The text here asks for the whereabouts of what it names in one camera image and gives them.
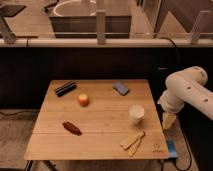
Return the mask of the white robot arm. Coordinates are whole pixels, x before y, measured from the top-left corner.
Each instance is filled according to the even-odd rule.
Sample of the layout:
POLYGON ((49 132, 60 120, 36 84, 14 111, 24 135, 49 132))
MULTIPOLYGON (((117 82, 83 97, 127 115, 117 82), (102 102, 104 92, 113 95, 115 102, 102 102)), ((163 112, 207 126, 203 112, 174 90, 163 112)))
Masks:
POLYGON ((204 87, 207 81, 207 72, 199 66, 174 72, 166 78, 166 90, 158 100, 158 104, 164 110, 162 116, 164 130, 172 127, 177 114, 186 103, 213 121, 213 92, 204 87))

